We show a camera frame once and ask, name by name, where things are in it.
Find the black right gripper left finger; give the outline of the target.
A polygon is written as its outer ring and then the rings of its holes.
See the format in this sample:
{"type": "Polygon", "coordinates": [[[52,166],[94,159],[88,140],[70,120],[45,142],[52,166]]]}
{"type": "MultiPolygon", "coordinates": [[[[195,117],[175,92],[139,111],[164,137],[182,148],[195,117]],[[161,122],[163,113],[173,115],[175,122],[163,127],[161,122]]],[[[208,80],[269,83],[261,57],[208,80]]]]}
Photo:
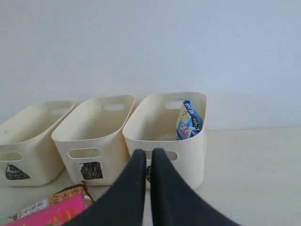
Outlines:
{"type": "Polygon", "coordinates": [[[146,154],[134,150],[110,188],[65,226],[141,226],[145,204],[146,154]]]}

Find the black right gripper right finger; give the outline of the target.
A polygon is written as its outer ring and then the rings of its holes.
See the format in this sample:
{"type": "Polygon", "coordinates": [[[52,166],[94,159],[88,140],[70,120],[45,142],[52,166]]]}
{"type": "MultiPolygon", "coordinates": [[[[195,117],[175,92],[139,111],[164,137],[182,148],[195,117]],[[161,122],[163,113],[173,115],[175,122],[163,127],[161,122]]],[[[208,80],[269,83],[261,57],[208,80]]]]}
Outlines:
{"type": "Polygon", "coordinates": [[[202,199],[180,176],[166,151],[152,151],[150,199],[154,226],[237,226],[202,199]]]}

